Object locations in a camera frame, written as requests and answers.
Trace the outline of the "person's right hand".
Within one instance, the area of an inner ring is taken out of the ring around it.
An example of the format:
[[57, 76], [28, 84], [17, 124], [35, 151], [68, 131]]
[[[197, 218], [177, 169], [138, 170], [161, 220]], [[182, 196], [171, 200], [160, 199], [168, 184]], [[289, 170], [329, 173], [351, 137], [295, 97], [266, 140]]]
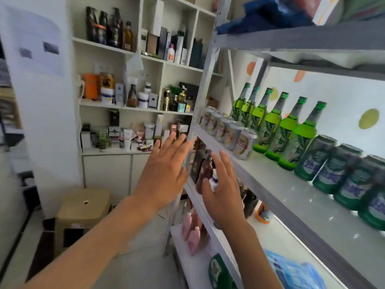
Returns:
[[235, 232], [241, 224], [246, 222], [236, 173], [233, 169], [233, 179], [220, 181], [220, 154], [212, 153], [212, 158], [218, 175], [218, 187], [214, 192], [213, 203], [205, 207], [210, 217], [225, 234]]

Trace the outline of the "person's left hand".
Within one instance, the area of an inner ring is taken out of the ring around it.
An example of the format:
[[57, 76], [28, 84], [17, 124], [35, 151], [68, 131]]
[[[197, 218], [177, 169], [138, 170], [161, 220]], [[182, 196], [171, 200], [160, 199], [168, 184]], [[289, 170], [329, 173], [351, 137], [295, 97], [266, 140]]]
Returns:
[[181, 192], [179, 173], [192, 142], [185, 140], [183, 147], [173, 156], [173, 142], [176, 140], [176, 133], [171, 132], [166, 141], [161, 143], [161, 158], [158, 161], [148, 158], [133, 193], [141, 207], [152, 214], [164, 209]]

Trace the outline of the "person's left forearm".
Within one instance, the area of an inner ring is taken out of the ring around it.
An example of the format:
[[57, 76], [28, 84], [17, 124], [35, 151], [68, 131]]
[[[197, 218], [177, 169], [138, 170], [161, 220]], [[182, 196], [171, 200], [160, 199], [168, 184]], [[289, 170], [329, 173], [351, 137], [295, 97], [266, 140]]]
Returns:
[[136, 192], [127, 197], [20, 289], [90, 289], [159, 209], [154, 196]]

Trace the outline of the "person's right forearm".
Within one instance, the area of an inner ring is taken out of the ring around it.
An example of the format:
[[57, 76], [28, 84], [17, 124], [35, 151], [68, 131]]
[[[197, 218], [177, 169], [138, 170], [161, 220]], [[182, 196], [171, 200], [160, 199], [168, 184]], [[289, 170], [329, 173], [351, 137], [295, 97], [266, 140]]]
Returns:
[[283, 289], [256, 231], [245, 218], [222, 224], [222, 230], [238, 265], [244, 289]]

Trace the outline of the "brown pump bottle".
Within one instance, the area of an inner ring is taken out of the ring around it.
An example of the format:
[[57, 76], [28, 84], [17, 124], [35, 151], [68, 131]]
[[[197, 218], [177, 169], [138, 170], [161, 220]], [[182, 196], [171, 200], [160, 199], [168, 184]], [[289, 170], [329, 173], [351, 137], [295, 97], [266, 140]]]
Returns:
[[200, 173], [195, 184], [195, 188], [198, 194], [202, 194], [203, 180], [210, 179], [213, 176], [213, 159], [211, 155], [207, 155], [206, 159], [202, 162]]

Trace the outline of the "black carton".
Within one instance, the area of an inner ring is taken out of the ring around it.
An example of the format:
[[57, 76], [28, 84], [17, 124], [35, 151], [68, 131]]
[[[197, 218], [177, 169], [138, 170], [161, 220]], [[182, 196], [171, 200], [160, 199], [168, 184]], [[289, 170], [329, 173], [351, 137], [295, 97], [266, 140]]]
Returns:
[[206, 150], [197, 150], [190, 170], [190, 177], [194, 183], [197, 182], [200, 175], [201, 166], [207, 157]]

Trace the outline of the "silver red drink can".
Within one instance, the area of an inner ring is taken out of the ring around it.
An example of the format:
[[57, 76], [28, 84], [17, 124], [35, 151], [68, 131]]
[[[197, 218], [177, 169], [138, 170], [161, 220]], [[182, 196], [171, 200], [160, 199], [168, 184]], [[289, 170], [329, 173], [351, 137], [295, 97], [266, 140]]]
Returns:
[[205, 108], [205, 110], [203, 111], [203, 114], [202, 114], [202, 117], [201, 117], [201, 121], [200, 121], [200, 127], [203, 130], [207, 129], [208, 123], [210, 121], [210, 118], [211, 118], [211, 115], [212, 115], [213, 112], [216, 112], [216, 108], [214, 108], [212, 106], [207, 106]]
[[237, 139], [243, 129], [244, 126], [240, 121], [234, 121], [228, 124], [223, 139], [223, 144], [228, 150], [234, 150]]
[[223, 117], [222, 112], [214, 111], [211, 113], [209, 122], [206, 127], [206, 132], [211, 135], [215, 136], [217, 124], [220, 121], [220, 119]]
[[234, 120], [231, 116], [224, 115], [218, 119], [214, 137], [218, 142], [223, 142], [226, 129]]
[[252, 128], [248, 127], [241, 131], [233, 150], [234, 156], [239, 160], [247, 160], [253, 150], [257, 138], [258, 135]]

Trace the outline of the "pile of small cosmetic boxes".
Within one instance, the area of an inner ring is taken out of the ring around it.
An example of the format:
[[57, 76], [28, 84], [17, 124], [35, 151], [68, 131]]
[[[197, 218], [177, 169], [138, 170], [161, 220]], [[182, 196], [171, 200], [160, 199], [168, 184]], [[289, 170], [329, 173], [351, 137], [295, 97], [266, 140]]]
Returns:
[[82, 156], [141, 154], [138, 144], [125, 147], [124, 130], [144, 139], [147, 133], [161, 129], [161, 136], [173, 125], [190, 125], [191, 113], [151, 111], [146, 109], [113, 109], [109, 107], [80, 106], [80, 138], [85, 141]]

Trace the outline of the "gold teal perfume bottle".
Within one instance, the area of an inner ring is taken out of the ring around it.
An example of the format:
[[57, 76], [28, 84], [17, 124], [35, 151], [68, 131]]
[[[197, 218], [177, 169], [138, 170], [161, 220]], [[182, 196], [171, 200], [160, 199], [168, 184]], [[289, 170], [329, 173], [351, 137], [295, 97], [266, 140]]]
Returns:
[[186, 97], [186, 87], [182, 85], [180, 89], [180, 93], [178, 95], [178, 106], [177, 106], [177, 112], [185, 113], [186, 110], [186, 103], [185, 103], [185, 97]]

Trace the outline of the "dark glass bottle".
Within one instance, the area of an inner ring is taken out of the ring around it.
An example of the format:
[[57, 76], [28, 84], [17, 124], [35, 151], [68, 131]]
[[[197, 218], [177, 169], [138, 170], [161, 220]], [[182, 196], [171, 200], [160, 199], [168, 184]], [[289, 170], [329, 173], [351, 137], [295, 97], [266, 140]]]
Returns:
[[243, 212], [246, 219], [253, 214], [254, 209], [258, 204], [258, 201], [258, 197], [251, 190], [247, 189], [243, 198]]

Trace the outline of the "white wooden shelf cabinet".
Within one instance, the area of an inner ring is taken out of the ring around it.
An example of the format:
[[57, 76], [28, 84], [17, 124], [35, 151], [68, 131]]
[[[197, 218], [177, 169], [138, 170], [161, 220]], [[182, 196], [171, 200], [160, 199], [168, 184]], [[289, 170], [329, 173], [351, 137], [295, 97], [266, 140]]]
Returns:
[[[84, 98], [80, 102], [80, 118], [82, 123], [90, 123], [93, 132], [107, 129], [109, 113], [119, 111], [119, 126], [123, 129], [143, 129], [145, 123], [157, 122], [159, 114], [163, 114], [162, 134], [172, 123], [178, 120], [191, 122], [192, 113], [163, 111], [163, 93], [166, 87], [179, 86], [180, 82], [187, 87], [199, 86], [203, 69], [192, 65], [194, 40], [203, 42], [203, 54], [214, 28], [216, 10], [215, 0], [160, 0], [163, 1], [161, 27], [168, 32], [184, 30], [187, 41], [187, 57], [180, 64], [161, 61], [158, 58], [141, 55], [144, 70], [136, 74], [138, 78], [137, 93], [144, 91], [145, 82], [151, 83], [151, 91], [158, 97], [156, 110], [108, 106], [101, 101]], [[105, 71], [113, 75], [114, 82], [125, 82], [126, 62], [134, 55], [123, 49], [108, 45], [98, 45], [86, 38], [86, 7], [90, 6], [112, 17], [113, 9], [118, 8], [124, 22], [130, 21], [134, 34], [134, 51], [139, 49], [140, 34], [149, 30], [155, 14], [157, 0], [69, 0], [72, 21], [72, 41], [74, 43], [75, 63], [78, 74], [83, 76], [94, 71]], [[106, 150], [87, 149], [82, 153], [84, 167], [84, 185], [86, 188], [103, 187], [108, 189], [114, 200], [127, 196], [137, 186], [138, 179], [150, 153], [125, 150], [120, 147], [108, 147]]]

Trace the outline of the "dark gift box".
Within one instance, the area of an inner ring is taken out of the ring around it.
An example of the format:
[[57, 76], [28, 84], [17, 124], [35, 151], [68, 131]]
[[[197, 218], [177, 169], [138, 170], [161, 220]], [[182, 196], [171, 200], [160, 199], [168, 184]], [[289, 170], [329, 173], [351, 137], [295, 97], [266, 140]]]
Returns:
[[195, 84], [190, 84], [186, 82], [179, 83], [180, 88], [184, 86], [186, 88], [185, 91], [185, 101], [196, 101], [199, 92], [199, 86]]

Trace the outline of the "brown glass bottle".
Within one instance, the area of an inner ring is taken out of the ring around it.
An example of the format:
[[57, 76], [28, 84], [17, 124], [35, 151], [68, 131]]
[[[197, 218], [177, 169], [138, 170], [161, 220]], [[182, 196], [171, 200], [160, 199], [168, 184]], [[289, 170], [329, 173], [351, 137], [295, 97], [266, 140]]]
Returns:
[[137, 108], [137, 106], [138, 106], [138, 98], [137, 98], [136, 84], [132, 83], [128, 91], [126, 107]]

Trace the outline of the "row of green glass bottles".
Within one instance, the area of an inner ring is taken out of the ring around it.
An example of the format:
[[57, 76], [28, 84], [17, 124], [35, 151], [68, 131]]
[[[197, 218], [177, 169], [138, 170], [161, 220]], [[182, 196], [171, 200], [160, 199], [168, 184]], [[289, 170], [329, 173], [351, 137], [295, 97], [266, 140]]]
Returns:
[[287, 98], [288, 93], [282, 92], [271, 112], [263, 117], [253, 114], [251, 121], [257, 125], [251, 128], [258, 135], [253, 151], [276, 161], [285, 170], [293, 171], [315, 138], [318, 120], [327, 103], [318, 101], [307, 119], [299, 124], [299, 114], [307, 98], [299, 97], [288, 116], [282, 118], [282, 107]]

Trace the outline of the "pale blue box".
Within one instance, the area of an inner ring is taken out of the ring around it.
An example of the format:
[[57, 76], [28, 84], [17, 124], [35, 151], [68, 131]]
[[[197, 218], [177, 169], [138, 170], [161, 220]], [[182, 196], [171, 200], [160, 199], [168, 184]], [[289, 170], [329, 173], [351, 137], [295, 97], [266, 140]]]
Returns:
[[117, 106], [124, 106], [124, 84], [116, 83], [115, 84], [115, 104]]

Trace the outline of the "white jar with dark band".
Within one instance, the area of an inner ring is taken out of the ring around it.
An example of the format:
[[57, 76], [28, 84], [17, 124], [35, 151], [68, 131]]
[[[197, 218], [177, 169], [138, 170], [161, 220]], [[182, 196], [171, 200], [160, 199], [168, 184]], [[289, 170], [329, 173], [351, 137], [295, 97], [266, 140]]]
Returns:
[[100, 89], [101, 102], [105, 105], [115, 104], [115, 92], [114, 89], [101, 87]]

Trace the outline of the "green round packet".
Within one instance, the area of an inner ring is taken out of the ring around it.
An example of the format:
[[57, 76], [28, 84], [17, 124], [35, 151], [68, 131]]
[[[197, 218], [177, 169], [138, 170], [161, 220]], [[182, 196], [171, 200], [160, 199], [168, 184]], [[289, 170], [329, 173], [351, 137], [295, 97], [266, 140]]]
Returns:
[[238, 289], [219, 253], [210, 260], [208, 273], [213, 289]]

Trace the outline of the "grey metal shelf rack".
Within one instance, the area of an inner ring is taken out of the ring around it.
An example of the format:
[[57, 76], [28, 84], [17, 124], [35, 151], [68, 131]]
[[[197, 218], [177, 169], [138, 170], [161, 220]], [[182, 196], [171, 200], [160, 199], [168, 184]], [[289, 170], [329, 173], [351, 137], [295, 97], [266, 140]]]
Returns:
[[[215, 152], [225, 150], [200, 126], [209, 81], [220, 50], [243, 50], [268, 61], [271, 68], [323, 74], [303, 85], [310, 114], [317, 101], [327, 102], [317, 130], [385, 158], [385, 19], [337, 25], [217, 35], [212, 31], [195, 105], [189, 140], [196, 136]], [[361, 115], [380, 112], [369, 129], [359, 128]], [[237, 175], [272, 210], [270, 225], [250, 218], [264, 248], [298, 262], [311, 262], [328, 289], [385, 289], [385, 232], [375, 231], [331, 196], [299, 179], [262, 154], [239, 160], [230, 153]]]

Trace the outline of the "gold brown jar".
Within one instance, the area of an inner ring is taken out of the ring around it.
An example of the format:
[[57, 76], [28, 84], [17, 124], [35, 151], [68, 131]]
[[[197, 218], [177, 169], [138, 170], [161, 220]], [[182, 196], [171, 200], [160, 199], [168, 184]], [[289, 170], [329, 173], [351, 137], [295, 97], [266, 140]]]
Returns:
[[115, 80], [114, 80], [113, 74], [110, 74], [107, 72], [101, 72], [99, 77], [100, 77], [101, 88], [115, 89]]

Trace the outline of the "white paper note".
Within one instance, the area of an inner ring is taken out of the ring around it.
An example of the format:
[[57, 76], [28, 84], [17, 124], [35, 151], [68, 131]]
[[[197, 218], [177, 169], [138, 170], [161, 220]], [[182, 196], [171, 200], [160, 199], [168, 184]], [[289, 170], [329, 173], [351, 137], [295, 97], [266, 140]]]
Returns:
[[139, 78], [142, 79], [144, 74], [144, 65], [140, 52], [134, 53], [126, 61], [126, 76], [130, 78]]

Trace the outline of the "green drink can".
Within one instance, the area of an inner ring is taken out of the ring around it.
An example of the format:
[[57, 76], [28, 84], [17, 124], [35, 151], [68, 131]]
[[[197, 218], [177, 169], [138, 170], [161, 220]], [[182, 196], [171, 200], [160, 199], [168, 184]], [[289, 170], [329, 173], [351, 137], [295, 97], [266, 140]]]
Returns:
[[362, 198], [358, 216], [370, 227], [385, 231], [385, 183], [377, 183]]
[[385, 158], [367, 155], [354, 166], [354, 170], [334, 194], [334, 201], [344, 208], [357, 212], [363, 197], [379, 181], [380, 173], [385, 171]]
[[355, 146], [338, 145], [313, 180], [313, 186], [325, 194], [335, 194], [360, 161], [362, 154], [363, 150]]
[[337, 140], [326, 135], [316, 136], [294, 169], [294, 174], [305, 181], [312, 181], [319, 172], [330, 153], [337, 144]]

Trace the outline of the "orange container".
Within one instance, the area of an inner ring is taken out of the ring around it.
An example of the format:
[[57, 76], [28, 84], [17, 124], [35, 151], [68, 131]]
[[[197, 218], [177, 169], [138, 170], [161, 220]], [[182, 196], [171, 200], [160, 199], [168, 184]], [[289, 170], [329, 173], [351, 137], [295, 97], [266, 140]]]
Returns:
[[83, 80], [85, 82], [84, 98], [93, 101], [99, 100], [99, 76], [94, 73], [85, 73], [83, 74]]

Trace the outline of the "dark blue box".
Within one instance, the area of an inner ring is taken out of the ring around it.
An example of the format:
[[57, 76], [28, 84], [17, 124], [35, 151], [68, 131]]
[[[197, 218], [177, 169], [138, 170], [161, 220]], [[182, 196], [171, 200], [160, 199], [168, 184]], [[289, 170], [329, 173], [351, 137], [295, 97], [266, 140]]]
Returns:
[[202, 51], [203, 51], [203, 39], [194, 38], [191, 54], [190, 54], [190, 62], [189, 62], [190, 67], [199, 68]]

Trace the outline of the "beige plastic stool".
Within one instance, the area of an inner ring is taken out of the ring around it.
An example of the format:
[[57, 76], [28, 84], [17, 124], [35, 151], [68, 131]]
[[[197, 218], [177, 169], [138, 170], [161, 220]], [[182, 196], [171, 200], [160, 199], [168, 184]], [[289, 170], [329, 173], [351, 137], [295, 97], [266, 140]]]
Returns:
[[68, 195], [55, 217], [54, 257], [77, 242], [111, 210], [105, 188], [78, 189]]

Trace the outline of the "white slim box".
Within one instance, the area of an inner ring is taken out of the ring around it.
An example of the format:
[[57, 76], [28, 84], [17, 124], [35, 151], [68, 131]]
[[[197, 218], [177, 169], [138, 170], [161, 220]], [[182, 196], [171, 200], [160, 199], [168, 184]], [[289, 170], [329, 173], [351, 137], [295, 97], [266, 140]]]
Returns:
[[183, 44], [184, 44], [184, 36], [177, 35], [177, 43], [176, 43], [175, 57], [174, 57], [174, 63], [176, 64], [180, 64], [181, 62]]

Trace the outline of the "black tall box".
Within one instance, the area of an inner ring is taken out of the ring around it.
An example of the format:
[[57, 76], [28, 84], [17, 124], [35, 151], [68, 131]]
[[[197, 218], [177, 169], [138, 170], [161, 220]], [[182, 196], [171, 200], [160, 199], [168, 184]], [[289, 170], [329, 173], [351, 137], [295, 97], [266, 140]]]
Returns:
[[165, 52], [166, 52], [166, 43], [167, 43], [167, 28], [161, 27], [160, 36], [158, 38], [157, 43], [157, 55], [161, 60], [164, 60]]

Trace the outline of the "brown cardboard carton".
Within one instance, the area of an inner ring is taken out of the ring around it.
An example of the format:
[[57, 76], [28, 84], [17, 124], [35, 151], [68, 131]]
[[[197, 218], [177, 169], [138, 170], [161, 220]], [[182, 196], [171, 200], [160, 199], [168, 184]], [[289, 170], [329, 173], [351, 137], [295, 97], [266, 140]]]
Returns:
[[147, 34], [146, 52], [150, 55], [157, 55], [159, 37], [151, 33]]

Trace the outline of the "amber glass bottle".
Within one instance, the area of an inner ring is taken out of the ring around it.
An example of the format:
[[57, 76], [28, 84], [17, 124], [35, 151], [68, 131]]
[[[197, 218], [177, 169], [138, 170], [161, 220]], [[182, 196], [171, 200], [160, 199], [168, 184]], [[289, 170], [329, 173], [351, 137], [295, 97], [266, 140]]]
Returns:
[[133, 33], [131, 30], [131, 22], [127, 21], [123, 33], [123, 49], [133, 52]]

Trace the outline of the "blue plastic bag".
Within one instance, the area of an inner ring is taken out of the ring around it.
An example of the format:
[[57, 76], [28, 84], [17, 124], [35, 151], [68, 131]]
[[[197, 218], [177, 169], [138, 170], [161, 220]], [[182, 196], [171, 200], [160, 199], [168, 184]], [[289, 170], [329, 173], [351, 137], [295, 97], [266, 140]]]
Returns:
[[310, 262], [298, 263], [265, 249], [264, 253], [284, 289], [328, 289]]

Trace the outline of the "dark tall bottle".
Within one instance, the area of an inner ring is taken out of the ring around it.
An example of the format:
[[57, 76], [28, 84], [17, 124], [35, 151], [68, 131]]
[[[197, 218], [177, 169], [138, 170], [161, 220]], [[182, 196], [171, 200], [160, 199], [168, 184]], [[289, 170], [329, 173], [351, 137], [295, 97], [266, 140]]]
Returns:
[[107, 27], [107, 43], [114, 48], [122, 48], [123, 43], [123, 21], [121, 19], [120, 10], [113, 8], [110, 23]]

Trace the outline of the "tall white box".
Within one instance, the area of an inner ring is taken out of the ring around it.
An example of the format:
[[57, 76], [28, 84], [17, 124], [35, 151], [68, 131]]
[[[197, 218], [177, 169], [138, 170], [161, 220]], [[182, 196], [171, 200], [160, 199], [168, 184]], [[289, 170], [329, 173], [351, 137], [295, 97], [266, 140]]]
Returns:
[[152, 35], [160, 37], [162, 28], [162, 18], [164, 12], [164, 1], [155, 0], [151, 4], [150, 8], [150, 27], [149, 32]]

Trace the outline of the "dark slim bottle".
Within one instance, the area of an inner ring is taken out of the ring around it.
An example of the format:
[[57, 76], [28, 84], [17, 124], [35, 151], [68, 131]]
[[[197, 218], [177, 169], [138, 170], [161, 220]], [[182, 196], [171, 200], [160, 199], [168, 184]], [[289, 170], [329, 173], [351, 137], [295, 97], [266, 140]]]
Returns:
[[108, 25], [107, 13], [104, 11], [100, 11], [98, 40], [99, 40], [99, 43], [102, 45], [107, 45], [107, 25]]

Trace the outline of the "dark bottle with orange band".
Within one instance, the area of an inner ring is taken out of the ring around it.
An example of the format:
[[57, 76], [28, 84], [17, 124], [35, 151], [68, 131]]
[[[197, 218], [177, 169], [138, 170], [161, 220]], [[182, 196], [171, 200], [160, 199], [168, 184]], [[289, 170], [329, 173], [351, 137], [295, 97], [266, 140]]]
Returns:
[[86, 34], [87, 40], [90, 42], [98, 43], [98, 29], [99, 29], [99, 20], [98, 20], [98, 10], [87, 6], [86, 7]]

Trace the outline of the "blue cloth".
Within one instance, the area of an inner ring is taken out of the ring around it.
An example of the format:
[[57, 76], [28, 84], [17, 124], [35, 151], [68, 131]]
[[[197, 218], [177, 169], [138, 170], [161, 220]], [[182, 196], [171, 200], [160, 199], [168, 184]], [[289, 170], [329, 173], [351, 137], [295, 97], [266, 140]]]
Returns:
[[218, 35], [240, 35], [315, 25], [321, 0], [252, 0], [243, 5], [245, 16], [216, 27]]

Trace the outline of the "white paper poster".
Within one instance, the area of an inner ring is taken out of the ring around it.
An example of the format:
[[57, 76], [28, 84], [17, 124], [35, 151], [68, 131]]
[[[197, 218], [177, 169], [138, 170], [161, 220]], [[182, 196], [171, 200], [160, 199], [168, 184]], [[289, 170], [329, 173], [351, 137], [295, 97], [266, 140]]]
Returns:
[[0, 1], [0, 28], [18, 69], [63, 77], [61, 31], [55, 22]]

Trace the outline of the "white orange box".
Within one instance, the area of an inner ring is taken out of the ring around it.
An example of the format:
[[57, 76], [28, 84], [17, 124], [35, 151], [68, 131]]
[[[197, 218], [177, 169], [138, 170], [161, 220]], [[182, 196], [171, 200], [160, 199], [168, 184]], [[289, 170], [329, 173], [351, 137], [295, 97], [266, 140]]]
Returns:
[[317, 26], [336, 25], [340, 22], [344, 10], [344, 0], [314, 0], [315, 13], [313, 22]]

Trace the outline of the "green round wall sticker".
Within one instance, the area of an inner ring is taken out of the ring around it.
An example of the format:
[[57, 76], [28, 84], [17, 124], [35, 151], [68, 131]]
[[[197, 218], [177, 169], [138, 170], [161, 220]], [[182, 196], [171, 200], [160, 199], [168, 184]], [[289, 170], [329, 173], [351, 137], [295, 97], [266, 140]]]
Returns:
[[359, 119], [360, 129], [369, 129], [373, 127], [379, 120], [380, 112], [376, 108], [365, 111]]

